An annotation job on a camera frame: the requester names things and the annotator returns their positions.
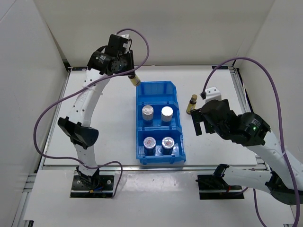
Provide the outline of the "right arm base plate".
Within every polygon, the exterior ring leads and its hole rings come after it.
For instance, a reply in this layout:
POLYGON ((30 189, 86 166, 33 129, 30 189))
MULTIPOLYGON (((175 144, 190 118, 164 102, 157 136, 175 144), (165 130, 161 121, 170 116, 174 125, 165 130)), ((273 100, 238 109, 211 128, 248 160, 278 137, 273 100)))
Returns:
POLYGON ((241 200, 244 199, 245 190, 238 185, 230 186, 216 180, 212 175, 198 175, 200 200, 241 200))

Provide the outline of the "white bead jar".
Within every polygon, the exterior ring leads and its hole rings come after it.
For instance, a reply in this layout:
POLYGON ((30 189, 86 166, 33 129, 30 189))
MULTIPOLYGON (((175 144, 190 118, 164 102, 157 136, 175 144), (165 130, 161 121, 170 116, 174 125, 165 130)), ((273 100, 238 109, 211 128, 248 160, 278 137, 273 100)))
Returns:
POLYGON ((161 124, 170 125, 173 116, 173 109, 170 106, 165 106, 161 110, 161 124))
POLYGON ((145 105, 142 108, 143 123, 151 125, 153 123, 154 109, 151 105, 145 105))

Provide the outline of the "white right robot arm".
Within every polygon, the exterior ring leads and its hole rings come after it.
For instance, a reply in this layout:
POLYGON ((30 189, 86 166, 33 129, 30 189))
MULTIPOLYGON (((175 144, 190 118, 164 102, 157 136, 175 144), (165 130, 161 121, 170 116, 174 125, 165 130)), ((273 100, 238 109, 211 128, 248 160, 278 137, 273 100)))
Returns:
POLYGON ((211 181, 218 189, 245 186, 271 194, 286 205, 303 202, 303 165, 289 151, 283 150, 270 126, 255 113, 237 115, 227 99, 211 100, 191 112, 196 135, 218 134, 224 140, 240 144, 262 158, 271 171, 257 173, 228 164, 219 164, 211 181))

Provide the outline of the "yellow label bottle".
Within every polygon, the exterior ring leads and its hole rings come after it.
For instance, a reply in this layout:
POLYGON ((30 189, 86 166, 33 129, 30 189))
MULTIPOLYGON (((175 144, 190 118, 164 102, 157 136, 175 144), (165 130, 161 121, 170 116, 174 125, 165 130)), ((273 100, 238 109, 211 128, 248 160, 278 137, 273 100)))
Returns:
POLYGON ((188 105, 187 105, 187 109, 186 109, 186 113, 187 113, 187 114, 191 114, 191 112, 192 112, 193 110, 195 110, 196 101, 197 101, 197 95, 196 95, 196 94, 193 94, 193 95, 191 96, 191 99, 189 100, 188 105))
POLYGON ((141 83, 140 78, 136 74, 128 75, 128 78, 135 87, 139 86, 141 83))

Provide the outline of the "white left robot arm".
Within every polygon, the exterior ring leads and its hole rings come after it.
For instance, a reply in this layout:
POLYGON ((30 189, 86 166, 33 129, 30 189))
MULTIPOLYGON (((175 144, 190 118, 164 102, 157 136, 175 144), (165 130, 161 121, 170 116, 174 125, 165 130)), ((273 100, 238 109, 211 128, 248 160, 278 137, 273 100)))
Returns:
POLYGON ((129 35, 111 35, 107 46, 93 52, 86 69, 85 91, 76 98, 65 118, 58 125, 70 138, 81 164, 77 173, 88 189, 99 184, 99 168, 95 160, 94 144, 99 132, 90 126, 91 118, 103 89, 110 81, 109 76, 134 68, 132 41, 129 35))

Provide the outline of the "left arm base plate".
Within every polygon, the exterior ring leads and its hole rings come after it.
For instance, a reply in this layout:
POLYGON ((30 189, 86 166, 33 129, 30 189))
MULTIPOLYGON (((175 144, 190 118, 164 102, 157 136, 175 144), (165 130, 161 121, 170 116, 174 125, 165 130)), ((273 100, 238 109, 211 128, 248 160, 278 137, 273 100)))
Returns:
POLYGON ((96 186, 85 185, 75 172, 71 184, 70 198, 109 199, 114 194, 113 174, 99 175, 96 186))

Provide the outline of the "sauce jar white lid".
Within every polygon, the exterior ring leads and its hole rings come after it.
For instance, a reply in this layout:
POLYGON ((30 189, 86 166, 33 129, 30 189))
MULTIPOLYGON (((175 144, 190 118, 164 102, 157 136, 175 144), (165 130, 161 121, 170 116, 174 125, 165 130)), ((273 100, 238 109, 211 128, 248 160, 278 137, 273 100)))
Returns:
POLYGON ((143 147, 146 156, 154 156, 156 151, 156 139, 154 137, 146 137, 143 140, 143 147))
POLYGON ((175 141, 172 137, 165 137, 162 139, 161 146, 163 155, 171 155, 175 146, 175 141))

